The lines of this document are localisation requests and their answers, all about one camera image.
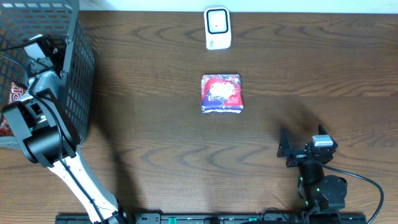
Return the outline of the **red purple sanitary pad pack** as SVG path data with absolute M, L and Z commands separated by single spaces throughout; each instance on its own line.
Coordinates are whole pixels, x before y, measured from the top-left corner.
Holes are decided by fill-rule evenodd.
M 239 74 L 204 75 L 201 79 L 202 113 L 237 113 L 244 108 Z

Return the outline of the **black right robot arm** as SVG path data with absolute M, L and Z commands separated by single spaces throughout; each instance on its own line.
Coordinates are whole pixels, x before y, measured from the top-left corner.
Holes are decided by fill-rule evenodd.
M 277 157 L 286 159 L 287 167 L 298 167 L 298 191 L 306 201 L 300 211 L 301 223 L 340 223 L 338 212 L 345 208 L 347 181 L 336 175 L 325 175 L 324 165 L 333 159 L 338 144 L 318 126 L 318 134 L 303 149 L 292 149 L 287 130 L 280 131 Z

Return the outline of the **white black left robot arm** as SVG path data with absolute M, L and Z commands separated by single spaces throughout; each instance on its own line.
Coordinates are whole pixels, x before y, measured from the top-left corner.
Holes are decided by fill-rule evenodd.
M 92 223 L 130 223 L 117 198 L 98 180 L 81 155 L 81 136 L 58 99 L 65 54 L 42 34 L 23 44 L 27 64 L 25 93 L 3 115 L 25 157 L 61 178 Z

